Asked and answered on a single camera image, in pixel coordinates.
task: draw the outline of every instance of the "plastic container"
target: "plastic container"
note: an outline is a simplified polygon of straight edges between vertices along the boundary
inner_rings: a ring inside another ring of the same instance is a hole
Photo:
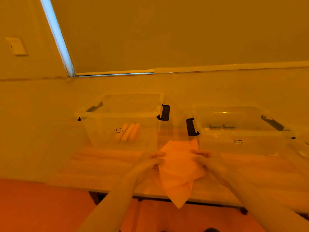
[[[162,94],[103,95],[75,116],[84,123],[94,148],[156,151],[162,102]],[[136,125],[132,138],[129,127]]]
[[[278,155],[294,133],[257,107],[195,107],[199,147],[220,153]]]

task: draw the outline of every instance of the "pink fabric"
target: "pink fabric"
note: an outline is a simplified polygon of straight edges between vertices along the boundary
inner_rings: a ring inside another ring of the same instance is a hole
[[[168,141],[160,150],[166,152],[166,156],[163,157],[165,162],[159,165],[156,182],[178,208],[190,197],[193,181],[205,175],[204,167],[192,159],[191,149],[198,149],[196,139]]]

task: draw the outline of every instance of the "white label sticker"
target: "white label sticker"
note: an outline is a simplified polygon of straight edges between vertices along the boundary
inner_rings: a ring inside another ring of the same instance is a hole
[[[234,144],[241,144],[243,141],[241,141],[241,140],[234,140]]]

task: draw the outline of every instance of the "orange floor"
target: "orange floor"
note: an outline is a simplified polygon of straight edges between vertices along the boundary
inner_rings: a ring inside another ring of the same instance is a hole
[[[87,191],[0,179],[0,231],[77,231],[95,208]],[[132,200],[122,232],[264,231],[233,208]]]

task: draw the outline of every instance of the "window shade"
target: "window shade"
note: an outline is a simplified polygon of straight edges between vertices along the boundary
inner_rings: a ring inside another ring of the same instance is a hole
[[[309,0],[51,1],[77,73],[309,60]]]

